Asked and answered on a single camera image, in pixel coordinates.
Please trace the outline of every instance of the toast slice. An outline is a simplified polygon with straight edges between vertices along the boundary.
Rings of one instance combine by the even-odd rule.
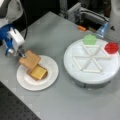
[[[37,54],[28,50],[26,52],[26,57],[20,58],[19,63],[24,65],[25,67],[27,67],[28,70],[32,71],[37,66],[37,64],[39,63],[40,60],[41,60],[41,58]]]
[[[30,75],[35,80],[41,80],[47,77],[48,72],[47,69],[43,68],[40,65],[37,65],[34,68],[34,70],[32,71],[28,70],[27,74]]]

